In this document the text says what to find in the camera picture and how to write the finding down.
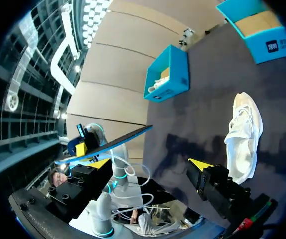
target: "white cable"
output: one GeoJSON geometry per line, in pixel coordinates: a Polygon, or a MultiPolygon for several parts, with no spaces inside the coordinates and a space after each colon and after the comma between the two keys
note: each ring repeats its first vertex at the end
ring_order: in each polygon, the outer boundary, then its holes
{"type": "MultiPolygon", "coordinates": [[[[133,186],[133,187],[141,187],[141,186],[144,186],[144,185],[146,185],[146,184],[150,181],[150,179],[151,179],[151,173],[150,173],[150,170],[149,170],[148,167],[146,167],[146,166],[143,165],[143,164],[139,164],[139,163],[133,163],[133,164],[131,165],[131,164],[128,163],[125,159],[113,155],[113,151],[112,151],[112,150],[110,150],[110,153],[111,153],[111,155],[109,155],[109,154],[107,154],[107,153],[104,153],[104,154],[106,154],[106,155],[108,155],[108,156],[111,156],[111,157],[113,157],[113,158],[116,158],[116,159],[122,161],[124,164],[126,164],[127,166],[129,166],[129,167],[132,169],[133,174],[130,174],[130,173],[127,171],[126,167],[117,167],[117,166],[115,166],[115,168],[124,169],[125,173],[126,173],[128,176],[135,176],[135,175],[136,175],[135,170],[134,170],[134,168],[132,167],[132,165],[140,165],[140,166],[142,167],[142,169],[145,168],[145,169],[147,170],[147,175],[148,175],[147,180],[146,180],[143,184],[137,185],[137,186],[133,186]]],[[[148,201],[147,203],[145,203],[145,204],[143,204],[143,205],[139,205],[139,206],[136,206],[136,207],[133,207],[133,208],[130,208],[130,209],[125,209],[125,210],[122,210],[122,211],[118,211],[118,212],[116,212],[116,213],[113,213],[113,214],[111,214],[111,219],[113,219],[113,217],[114,217],[115,215],[117,215],[117,214],[121,214],[121,215],[122,215],[122,214],[125,213],[125,212],[133,211],[133,210],[135,210],[135,209],[144,208],[145,206],[147,206],[147,205],[149,205],[150,203],[152,203],[153,200],[154,200],[154,195],[151,194],[151,193],[141,193],[141,194],[139,194],[139,195],[128,196],[128,197],[119,197],[119,196],[115,195],[115,192],[114,192],[114,191],[113,191],[112,193],[113,193],[113,195],[114,195],[116,198],[118,198],[118,199],[136,198],[136,197],[141,197],[141,196],[151,196],[151,199],[150,199],[150,201],[148,201]]]]}
{"type": "Polygon", "coordinates": [[[125,210],[122,210],[122,211],[118,211],[118,212],[116,212],[116,213],[113,213],[113,214],[111,215],[111,219],[112,219],[115,215],[117,215],[117,214],[119,214],[119,213],[125,213],[125,212],[129,212],[129,211],[133,211],[133,210],[135,210],[135,209],[143,208],[143,207],[145,207],[146,205],[148,205],[148,204],[150,204],[151,202],[153,202],[153,200],[154,200],[154,195],[151,194],[151,193],[142,193],[142,194],[140,194],[140,195],[129,196],[129,197],[118,197],[118,196],[116,196],[115,193],[113,192],[113,195],[114,195],[116,198],[119,198],[119,199],[136,198],[136,197],[138,197],[138,196],[151,196],[151,200],[148,201],[147,203],[144,203],[143,205],[139,205],[139,206],[136,206],[136,207],[133,207],[133,208],[130,208],[130,209],[125,209],[125,210]]]}
{"type": "Polygon", "coordinates": [[[130,168],[132,169],[133,173],[129,173],[129,172],[126,170],[125,167],[118,167],[118,166],[115,166],[115,165],[114,165],[114,167],[115,167],[115,168],[118,168],[118,169],[124,169],[125,173],[126,173],[128,176],[135,176],[135,170],[134,170],[134,168],[133,168],[132,165],[130,165],[130,163],[127,162],[125,159],[122,159],[121,157],[118,157],[118,156],[116,156],[116,155],[111,155],[111,154],[108,154],[108,153],[103,153],[103,154],[108,155],[108,156],[111,156],[111,157],[113,157],[113,158],[116,158],[116,159],[118,159],[119,161],[122,161],[123,163],[125,163],[128,167],[130,167],[130,168]]]}

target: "ceiling light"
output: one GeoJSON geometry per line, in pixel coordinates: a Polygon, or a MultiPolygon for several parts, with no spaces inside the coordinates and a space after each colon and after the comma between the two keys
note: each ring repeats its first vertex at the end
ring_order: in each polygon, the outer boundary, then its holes
{"type": "Polygon", "coordinates": [[[89,17],[94,17],[94,15],[95,15],[95,12],[94,12],[94,11],[90,11],[90,12],[89,12],[89,17]]]}
{"type": "Polygon", "coordinates": [[[61,165],[60,165],[60,169],[61,169],[61,170],[64,170],[66,167],[67,167],[66,164],[61,164],[61,165]]]}
{"type": "Polygon", "coordinates": [[[64,120],[65,120],[66,118],[68,118],[67,113],[62,113],[62,114],[61,114],[61,118],[64,119],[64,120]]]}
{"type": "Polygon", "coordinates": [[[91,11],[91,7],[89,5],[84,6],[83,8],[84,12],[90,12],[91,11]]]}
{"type": "Polygon", "coordinates": [[[93,0],[93,1],[90,2],[90,7],[91,8],[94,8],[96,5],[97,5],[97,1],[93,0]]]}
{"type": "Polygon", "coordinates": [[[92,19],[88,20],[88,26],[93,26],[94,21],[92,19]]]}
{"type": "Polygon", "coordinates": [[[103,18],[103,17],[105,16],[105,14],[106,14],[105,11],[101,12],[101,13],[100,13],[100,18],[103,18]]]}
{"type": "Polygon", "coordinates": [[[98,13],[102,12],[102,6],[96,6],[94,11],[98,13]]]}
{"type": "Polygon", "coordinates": [[[78,65],[76,65],[76,66],[74,67],[74,70],[75,70],[77,73],[79,73],[79,72],[81,71],[81,67],[78,66],[78,65]]]}
{"type": "Polygon", "coordinates": [[[84,38],[87,38],[88,37],[88,31],[84,31],[84,32],[82,32],[82,36],[84,37],[84,38]]]}
{"type": "Polygon", "coordinates": [[[84,21],[87,22],[89,19],[90,19],[90,18],[89,18],[89,15],[84,15],[84,16],[83,16],[83,20],[84,20],[84,21]]]}
{"type": "Polygon", "coordinates": [[[93,21],[95,21],[95,22],[98,22],[100,20],[101,20],[101,18],[100,18],[99,15],[95,15],[94,18],[93,18],[93,21]]]}
{"type": "Polygon", "coordinates": [[[103,3],[102,3],[102,7],[103,8],[108,8],[110,6],[110,3],[108,2],[108,1],[104,1],[103,3]]]}
{"type": "Polygon", "coordinates": [[[89,26],[88,26],[88,25],[83,25],[83,26],[82,26],[82,29],[85,30],[85,31],[87,31],[87,30],[89,29],[89,26]]]}

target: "person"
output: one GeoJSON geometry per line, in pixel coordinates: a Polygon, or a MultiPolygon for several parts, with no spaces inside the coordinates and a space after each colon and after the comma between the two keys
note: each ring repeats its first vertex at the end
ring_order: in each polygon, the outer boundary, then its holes
{"type": "MultiPolygon", "coordinates": [[[[136,180],[136,184],[141,185],[143,184],[146,179],[142,177],[129,177],[130,184],[133,184],[133,178],[136,180]]],[[[58,169],[53,169],[48,174],[48,181],[51,186],[58,187],[62,183],[67,181],[67,176],[64,173],[59,172],[58,169]]],[[[128,191],[132,190],[134,188],[127,188],[120,196],[130,195],[128,191]]],[[[149,205],[157,205],[157,204],[163,204],[167,203],[173,200],[176,200],[169,192],[165,191],[163,187],[158,185],[154,180],[150,180],[146,185],[143,185],[140,187],[141,193],[150,193],[154,195],[153,201],[149,205]]],[[[113,193],[110,194],[112,202],[111,202],[111,212],[115,213],[117,211],[122,211],[126,209],[130,209],[131,207],[135,207],[138,205],[142,205],[145,203],[148,203],[150,201],[150,196],[141,196],[142,202],[135,200],[135,198],[131,199],[120,199],[116,196],[114,196],[113,193]]],[[[119,214],[120,216],[116,216],[115,219],[119,223],[124,224],[125,227],[128,229],[134,231],[137,234],[140,235],[150,235],[155,236],[157,234],[161,233],[170,233],[172,231],[175,231],[177,229],[183,229],[184,225],[180,222],[173,222],[173,223],[167,223],[163,226],[154,225],[151,220],[150,214],[146,213],[143,209],[136,209],[132,210],[130,212],[119,214]],[[123,221],[119,221],[118,219],[121,218],[121,215],[125,216],[122,217],[123,221]]]]}
{"type": "Polygon", "coordinates": [[[165,223],[163,225],[155,225],[153,223],[151,215],[144,209],[135,209],[132,211],[130,219],[127,218],[126,213],[118,214],[114,217],[114,220],[122,223],[126,228],[132,230],[138,235],[155,237],[158,234],[171,233],[178,229],[188,228],[182,222],[175,221],[171,223],[165,223]]]}
{"type": "MultiPolygon", "coordinates": [[[[129,186],[124,192],[122,192],[122,195],[120,195],[121,197],[150,193],[154,195],[154,200],[150,203],[151,205],[163,204],[163,203],[176,200],[174,196],[172,196],[169,192],[167,192],[163,187],[158,185],[153,179],[150,179],[150,181],[147,184],[141,186],[140,188],[133,187],[133,186],[143,184],[146,181],[145,178],[128,177],[128,179],[129,179],[129,186]]],[[[57,168],[52,169],[48,173],[48,181],[50,185],[53,187],[58,187],[62,183],[66,182],[67,180],[68,180],[67,176],[64,173],[59,172],[57,168]]],[[[112,193],[111,193],[111,198],[114,204],[114,208],[118,208],[118,207],[129,208],[129,207],[134,207],[137,205],[146,204],[147,202],[150,201],[150,196],[141,196],[142,200],[135,200],[134,198],[127,200],[127,199],[120,199],[117,196],[114,196],[114,194],[112,193]]]]}

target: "gray carpet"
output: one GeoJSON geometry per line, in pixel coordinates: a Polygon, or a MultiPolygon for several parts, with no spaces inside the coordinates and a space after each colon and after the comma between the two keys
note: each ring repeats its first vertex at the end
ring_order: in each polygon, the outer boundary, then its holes
{"type": "Polygon", "coordinates": [[[191,209],[221,226],[208,202],[202,202],[186,177],[188,158],[226,165],[223,142],[235,95],[245,91],[256,102],[264,131],[251,187],[279,202],[268,223],[286,212],[286,58],[255,64],[244,42],[226,24],[188,51],[190,90],[161,103],[150,102],[143,162],[153,179],[191,209]]]}

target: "cyan cardboard box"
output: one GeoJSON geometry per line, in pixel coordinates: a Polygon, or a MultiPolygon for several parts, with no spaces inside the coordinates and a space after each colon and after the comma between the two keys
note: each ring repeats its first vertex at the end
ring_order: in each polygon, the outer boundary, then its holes
{"type": "Polygon", "coordinates": [[[216,8],[245,41],[257,64],[286,56],[286,30],[282,25],[250,35],[244,35],[244,31],[237,26],[240,20],[269,10],[261,0],[227,0],[216,8]]]}
{"type": "Polygon", "coordinates": [[[187,53],[169,45],[147,69],[144,99],[161,102],[189,90],[187,53]],[[148,88],[161,78],[161,73],[169,67],[169,81],[152,91],[148,88]]]}

